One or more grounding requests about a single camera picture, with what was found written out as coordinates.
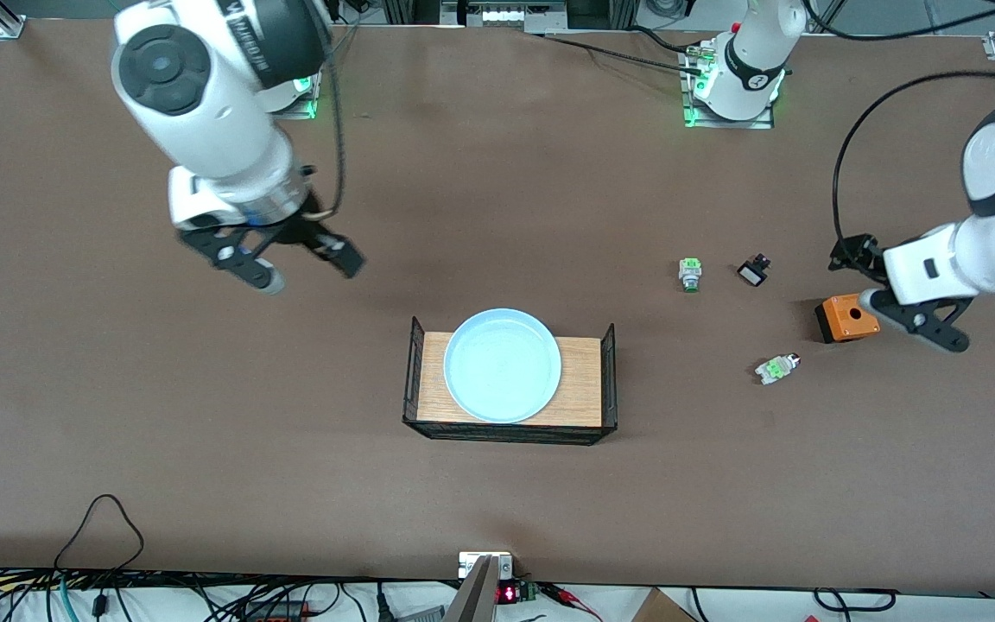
white floor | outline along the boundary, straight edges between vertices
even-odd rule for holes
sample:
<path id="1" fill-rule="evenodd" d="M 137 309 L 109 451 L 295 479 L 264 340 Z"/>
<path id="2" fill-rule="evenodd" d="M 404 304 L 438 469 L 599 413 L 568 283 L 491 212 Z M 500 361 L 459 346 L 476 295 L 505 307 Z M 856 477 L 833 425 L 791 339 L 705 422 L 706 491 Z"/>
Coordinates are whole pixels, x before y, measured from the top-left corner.
<path id="1" fill-rule="evenodd" d="M 605 622 L 629 622 L 640 603 L 648 593 L 647 587 L 611 586 L 565 586 L 577 595 L 586 605 L 596 610 Z M 240 597 L 247 587 L 211 587 L 211 598 L 226 602 Z M 327 606 L 335 594 L 332 584 L 316 586 L 309 591 L 307 602 L 312 609 Z M 376 622 L 378 610 L 375 603 L 374 583 L 352 583 L 348 586 L 360 605 L 368 622 Z M 396 617 L 406 617 L 411 613 L 431 609 L 435 606 L 449 606 L 454 590 L 441 583 L 406 582 L 386 583 L 384 591 L 390 610 Z M 663 589 L 671 599 L 700 619 L 694 602 L 685 587 Z M 68 599 L 79 621 L 90 622 L 91 603 L 96 591 L 70 591 Z M 114 594 L 106 592 L 110 598 L 110 611 L 103 615 L 104 622 L 127 622 Z M 125 605 L 130 612 L 131 622 L 199 622 L 209 618 L 205 602 L 188 589 L 167 589 L 166 587 L 139 587 L 122 590 Z M 301 591 L 292 593 L 292 598 L 301 598 Z M 770 591 L 770 590 L 700 590 L 701 604 L 708 622 L 804 622 L 814 615 L 819 622 L 845 622 L 842 615 L 827 612 L 813 602 L 812 592 Z M 872 595 L 846 594 L 850 606 L 876 606 L 884 597 Z M 7 605 L 0 609 L 0 617 Z M 48 619 L 45 594 L 31 594 L 19 603 L 13 615 L 15 622 L 72 622 L 57 593 L 51 595 L 52 619 Z M 522 622 L 525 619 L 544 614 L 541 622 L 595 622 L 581 611 L 557 606 L 554 602 L 538 598 L 536 601 L 518 603 L 514 606 L 499 606 L 495 622 Z M 340 598 L 324 615 L 320 622 L 360 622 L 356 607 L 351 600 Z M 905 597 L 899 595 L 897 604 L 882 613 L 854 613 L 853 622 L 995 622 L 995 599 L 965 599 L 942 597 Z"/>

green wire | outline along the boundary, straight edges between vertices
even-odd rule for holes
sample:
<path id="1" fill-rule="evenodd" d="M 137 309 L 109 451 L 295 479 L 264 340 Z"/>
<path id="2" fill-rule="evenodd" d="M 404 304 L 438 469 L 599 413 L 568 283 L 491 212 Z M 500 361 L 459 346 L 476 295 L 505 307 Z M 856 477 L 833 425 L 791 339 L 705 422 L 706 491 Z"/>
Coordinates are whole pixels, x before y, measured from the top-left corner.
<path id="1" fill-rule="evenodd" d="M 64 575 L 60 575 L 60 601 L 64 603 L 64 609 L 67 610 L 67 617 L 72 619 L 72 622 L 79 622 L 78 615 L 75 615 L 75 610 L 72 609 L 72 601 L 67 599 L 67 578 Z"/>

black connector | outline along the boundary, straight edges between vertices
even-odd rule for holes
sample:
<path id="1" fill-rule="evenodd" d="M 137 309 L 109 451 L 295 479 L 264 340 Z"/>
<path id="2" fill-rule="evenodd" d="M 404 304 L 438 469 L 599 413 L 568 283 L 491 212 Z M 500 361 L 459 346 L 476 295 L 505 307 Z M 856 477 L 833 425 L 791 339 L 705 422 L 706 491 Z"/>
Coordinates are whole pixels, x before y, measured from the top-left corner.
<path id="1" fill-rule="evenodd" d="M 102 618 L 103 615 L 106 615 L 106 606 L 109 604 L 110 599 L 106 598 L 106 594 L 96 595 L 91 604 L 91 615 L 94 615 L 95 619 Z"/>
<path id="2" fill-rule="evenodd" d="M 378 622 L 394 622 L 394 612 L 390 610 L 390 603 L 386 602 L 386 594 L 383 594 L 383 583 L 378 583 L 378 595 L 375 597 L 378 602 Z"/>

wooden board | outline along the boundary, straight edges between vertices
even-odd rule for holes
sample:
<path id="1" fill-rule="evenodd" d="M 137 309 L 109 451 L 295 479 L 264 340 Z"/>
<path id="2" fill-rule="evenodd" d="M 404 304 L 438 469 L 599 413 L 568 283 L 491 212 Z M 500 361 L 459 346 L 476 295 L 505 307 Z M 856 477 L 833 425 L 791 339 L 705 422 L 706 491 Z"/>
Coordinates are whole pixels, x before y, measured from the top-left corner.
<path id="1" fill-rule="evenodd" d="M 421 352 L 421 390 L 417 421 L 478 422 L 447 392 L 443 377 L 443 353 L 451 334 L 426 332 Z M 601 425 L 601 342 L 586 336 L 557 336 L 563 358 L 563 374 L 555 397 L 543 410 L 520 425 Z"/>

electrical wire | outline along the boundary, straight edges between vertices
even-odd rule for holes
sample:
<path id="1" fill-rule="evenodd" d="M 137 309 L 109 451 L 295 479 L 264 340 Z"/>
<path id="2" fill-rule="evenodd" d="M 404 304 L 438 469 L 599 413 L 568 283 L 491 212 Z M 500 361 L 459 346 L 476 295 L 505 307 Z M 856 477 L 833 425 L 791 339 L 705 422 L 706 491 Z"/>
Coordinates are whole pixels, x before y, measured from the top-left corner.
<path id="1" fill-rule="evenodd" d="M 67 611 L 67 617 L 72 622 L 79 622 L 79 615 L 75 615 L 75 607 L 72 607 L 72 601 L 67 599 L 67 579 L 64 579 L 64 575 L 60 575 L 60 602 L 64 605 L 64 611 Z"/>
<path id="2" fill-rule="evenodd" d="M 632 24 L 632 27 L 628 28 L 628 30 L 631 30 L 633 32 L 643 32 L 644 35 L 650 36 L 651 40 L 655 41 L 656 46 L 659 46 L 660 48 L 666 48 L 671 52 L 677 52 L 679 54 L 686 53 L 687 48 L 693 48 L 701 44 L 701 41 L 698 40 L 694 41 L 694 43 L 688 44 L 687 46 L 675 46 L 674 43 L 670 43 L 666 39 L 661 38 L 661 36 L 659 36 L 659 34 L 656 31 L 651 30 L 651 28 L 641 27 L 641 25 L 639 24 Z"/>
<path id="3" fill-rule="evenodd" d="M 836 598 L 836 601 L 840 604 L 837 606 L 828 605 L 828 603 L 824 602 L 824 599 L 821 598 L 822 593 L 833 595 L 834 598 Z M 817 587 L 817 589 L 813 590 L 813 600 L 816 601 L 816 605 L 821 606 L 822 609 L 833 613 L 842 613 L 842 615 L 844 615 L 845 622 L 852 622 L 852 619 L 850 619 L 850 614 L 852 614 L 852 612 L 881 613 L 882 611 L 889 611 L 897 604 L 897 592 L 890 590 L 867 590 L 865 593 L 887 595 L 889 599 L 888 601 L 881 603 L 879 606 L 847 606 L 846 600 L 842 598 L 842 594 L 840 594 L 840 592 L 833 590 L 831 587 Z"/>
<path id="4" fill-rule="evenodd" d="M 696 589 L 696 587 L 691 587 L 690 592 L 694 595 L 694 607 L 698 610 L 698 617 L 701 618 L 701 622 L 708 622 L 708 618 L 706 618 L 704 610 L 701 609 L 701 598 L 698 597 L 698 589 Z"/>
<path id="5" fill-rule="evenodd" d="M 329 32 L 328 25 L 324 21 L 317 19 L 320 11 L 316 8 L 313 0 L 307 0 L 307 7 L 309 15 L 314 16 L 314 24 L 316 24 L 317 30 L 319 30 L 320 48 L 321 52 L 324 52 L 325 55 L 324 71 L 328 71 L 328 87 L 332 88 L 333 135 L 336 142 L 336 196 L 333 198 L 332 207 L 321 210 L 319 213 L 304 213 L 303 217 L 306 220 L 324 220 L 325 218 L 335 216 L 340 210 L 340 204 L 344 202 L 344 182 L 347 178 L 344 152 L 344 115 L 340 111 L 340 81 L 336 72 L 336 48 L 332 46 L 332 32 Z M 360 21 L 363 21 L 362 13 L 357 17 L 355 25 L 349 28 L 349 31 L 354 31 L 355 28 L 358 28 Z"/>
<path id="6" fill-rule="evenodd" d="M 56 558 L 52 560 L 53 570 L 56 570 L 58 572 L 64 571 L 63 567 L 60 566 L 60 559 L 63 558 L 64 554 L 67 552 L 67 549 L 70 549 L 72 544 L 75 544 L 75 539 L 79 538 L 80 532 L 82 532 L 83 528 L 86 527 L 86 521 L 91 518 L 91 512 L 94 511 L 95 505 L 98 505 L 98 501 L 103 499 L 109 499 L 111 501 L 114 501 L 114 504 L 117 505 L 117 510 L 119 512 L 122 512 L 122 519 L 125 521 L 125 524 L 128 524 L 130 529 L 133 530 L 133 534 L 137 536 L 136 552 L 134 552 L 134 554 L 130 556 L 130 559 L 125 560 L 125 562 L 119 563 L 117 566 L 111 569 L 111 572 L 121 571 L 126 566 L 128 566 L 128 564 L 133 563 L 133 561 L 137 559 L 138 556 L 141 556 L 141 554 L 145 550 L 145 536 L 141 534 L 141 531 L 133 523 L 133 519 L 130 519 L 130 515 L 128 515 L 128 513 L 125 511 L 125 505 L 122 505 L 122 500 L 106 492 L 103 493 L 103 495 L 98 495 L 97 497 L 95 497 L 95 499 L 91 501 L 91 504 L 87 506 L 86 513 L 84 513 L 83 515 L 83 520 L 79 521 L 79 527 L 75 528 L 74 534 L 72 534 L 71 538 L 67 539 L 67 544 L 64 544 L 63 548 L 60 548 L 59 554 L 56 554 Z"/>
<path id="7" fill-rule="evenodd" d="M 840 154 L 836 156 L 836 165 L 834 165 L 834 170 L 832 172 L 832 221 L 834 225 L 834 230 L 836 230 L 836 240 L 840 244 L 840 248 L 844 251 L 846 259 L 849 263 L 853 265 L 854 269 L 861 272 L 862 275 L 867 276 L 868 279 L 873 280 L 875 283 L 885 284 L 887 280 L 884 276 L 877 275 L 865 265 L 858 263 L 858 260 L 854 258 L 850 252 L 850 247 L 846 245 L 846 238 L 844 237 L 844 232 L 842 232 L 842 224 L 840 223 L 840 173 L 842 172 L 842 164 L 844 164 L 844 158 L 846 157 L 846 149 L 850 147 L 854 135 L 858 134 L 858 130 L 865 123 L 865 120 L 877 110 L 881 104 L 889 101 L 893 95 L 897 95 L 903 91 L 909 90 L 913 86 L 919 86 L 920 84 L 927 84 L 928 82 L 937 82 L 941 79 L 959 79 L 959 78 L 978 78 L 978 79 L 995 79 L 995 72 L 992 71 L 947 71 L 943 73 L 932 73 L 929 75 L 920 76 L 920 78 L 909 79 L 908 82 L 900 84 L 900 86 L 895 86 L 890 88 L 888 92 L 881 95 L 880 98 L 874 99 L 873 103 L 870 104 L 867 109 L 862 111 L 859 115 L 857 121 L 854 121 L 850 130 L 846 132 L 846 137 L 844 142 L 840 146 Z"/>
<path id="8" fill-rule="evenodd" d="M 359 15 L 356 16 L 355 22 L 348 24 L 347 32 L 345 32 L 344 35 L 340 37 L 340 40 L 336 42 L 336 46 L 333 46 L 333 58 L 336 58 L 336 51 L 342 48 L 345 43 L 355 36 L 356 29 L 359 28 L 359 23 L 364 20 L 364 17 L 367 17 L 368 13 L 371 13 L 374 10 L 375 7 L 374 4 L 372 4 L 370 9 L 364 11 L 363 13 L 359 13 Z"/>
<path id="9" fill-rule="evenodd" d="M 601 619 L 600 615 L 598 615 L 596 611 L 591 609 L 591 607 L 589 606 L 583 605 L 581 601 L 578 602 L 577 605 L 575 605 L 575 609 L 577 609 L 578 611 L 585 611 L 586 613 L 591 614 L 594 618 L 597 618 L 597 622 L 605 622 L 605 620 Z"/>
<path id="10" fill-rule="evenodd" d="M 367 614 L 363 612 L 363 606 L 359 605 L 359 601 L 356 600 L 354 595 L 348 593 L 347 586 L 340 586 L 340 591 L 344 592 L 344 595 L 346 595 L 346 597 L 352 599 L 352 602 L 356 603 L 356 609 L 359 610 L 359 618 L 362 619 L 363 622 L 367 622 Z"/>
<path id="11" fill-rule="evenodd" d="M 583 50 L 589 50 L 591 52 L 598 52 L 609 56 L 616 56 L 616 58 L 623 60 L 630 60 L 633 63 L 640 63 L 644 64 L 645 66 L 668 68 L 671 71 L 680 71 L 682 73 L 687 73 L 690 75 L 701 75 L 701 71 L 698 70 L 698 68 L 696 67 L 683 67 L 683 66 L 678 66 L 678 64 L 659 62 L 659 60 L 641 59 L 639 58 L 639 56 L 632 56 L 631 54 L 624 54 L 623 52 L 616 52 L 613 50 L 605 50 L 605 48 L 598 48 L 597 46 L 591 46 L 591 44 L 581 43 L 580 41 L 570 41 L 569 39 L 557 39 L 555 38 L 555 36 L 544 36 L 544 39 L 548 41 L 554 41 L 556 43 L 563 43 L 564 46 L 574 46 L 576 48 L 583 48 Z"/>
<path id="12" fill-rule="evenodd" d="M 307 598 L 307 596 L 309 595 L 309 588 L 312 587 L 312 586 L 314 586 L 313 583 L 309 584 L 309 586 L 307 587 L 307 589 L 305 589 L 305 593 L 301 595 L 301 602 L 305 602 L 305 598 Z M 321 615 L 323 613 L 327 613 L 329 609 L 333 609 L 333 607 L 336 606 L 336 602 L 339 601 L 339 600 L 340 600 L 340 584 L 336 583 L 336 595 L 335 595 L 335 597 L 333 597 L 333 602 L 328 603 L 328 606 L 325 607 L 325 609 L 321 609 L 320 611 L 311 611 L 311 612 L 309 612 L 309 614 L 307 615 L 307 618 L 316 618 L 316 617 L 319 617 L 319 615 Z"/>
<path id="13" fill-rule="evenodd" d="M 991 3 L 995 3 L 995 0 L 988 0 Z M 810 19 L 818 25 L 819 28 L 826 32 L 832 33 L 832 35 L 838 36 L 840 39 L 848 39 L 850 41 L 895 41 L 897 39 L 909 38 L 909 36 L 917 35 L 932 35 L 934 32 L 939 30 L 945 30 L 947 28 L 954 28 L 956 25 L 967 24 L 970 22 L 975 22 L 984 17 L 995 16 L 995 9 L 990 9 L 988 11 L 982 11 L 979 13 L 974 13 L 971 16 L 959 17 L 959 19 L 944 22 L 936 25 L 929 25 L 926 28 L 920 28 L 916 30 L 905 30 L 903 32 L 891 33 L 891 35 L 852 35 L 852 33 L 842 31 L 835 28 L 831 22 L 824 21 L 824 17 L 821 17 L 813 8 L 812 0 L 802 0 L 802 4 L 805 5 L 805 11 L 808 12 Z"/>
<path id="14" fill-rule="evenodd" d="M 13 619 L 13 612 L 17 609 L 17 606 L 21 605 L 21 601 L 25 600 L 25 597 L 27 597 L 27 595 L 29 594 L 29 592 L 32 591 L 33 587 L 35 587 L 35 586 L 36 586 L 36 582 L 32 582 L 32 583 L 28 584 L 27 586 L 25 586 L 25 589 L 22 590 L 21 595 L 19 595 L 19 597 L 17 597 L 17 598 L 13 598 L 13 591 L 12 590 L 10 592 L 8 592 L 8 594 L 11 594 L 11 596 L 10 596 L 10 609 L 7 610 L 7 613 L 5 613 L 5 615 L 3 616 L 3 619 L 1 619 L 1 622 L 10 622 L 10 620 Z"/>
<path id="15" fill-rule="evenodd" d="M 114 595 L 117 597 L 117 603 L 122 606 L 122 614 L 125 615 L 125 622 L 133 622 L 133 617 L 130 616 L 130 608 L 125 606 L 125 599 L 122 598 L 122 588 L 114 583 Z"/>

